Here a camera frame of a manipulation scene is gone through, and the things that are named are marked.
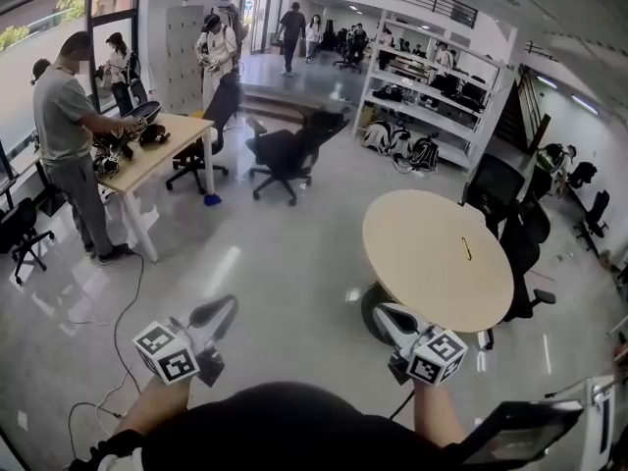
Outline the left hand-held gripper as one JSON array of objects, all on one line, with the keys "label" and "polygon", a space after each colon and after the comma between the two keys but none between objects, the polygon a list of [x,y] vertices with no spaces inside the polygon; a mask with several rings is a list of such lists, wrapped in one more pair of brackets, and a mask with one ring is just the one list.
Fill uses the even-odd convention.
[{"label": "left hand-held gripper", "polygon": [[197,377],[213,387],[225,369],[221,354],[213,348],[227,333],[238,311],[238,299],[227,294],[195,307],[188,317],[193,328],[205,326],[203,348],[194,352],[187,338],[158,322],[148,325],[132,343],[146,367],[169,386]]}]

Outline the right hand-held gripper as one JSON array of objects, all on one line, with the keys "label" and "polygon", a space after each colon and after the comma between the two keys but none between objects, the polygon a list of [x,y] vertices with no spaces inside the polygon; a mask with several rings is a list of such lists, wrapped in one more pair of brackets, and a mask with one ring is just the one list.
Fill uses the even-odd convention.
[{"label": "right hand-held gripper", "polygon": [[418,331],[416,317],[402,305],[383,302],[373,317],[384,342],[394,348],[389,369],[400,385],[416,380],[436,387],[458,370],[468,351],[450,330],[429,326]]}]

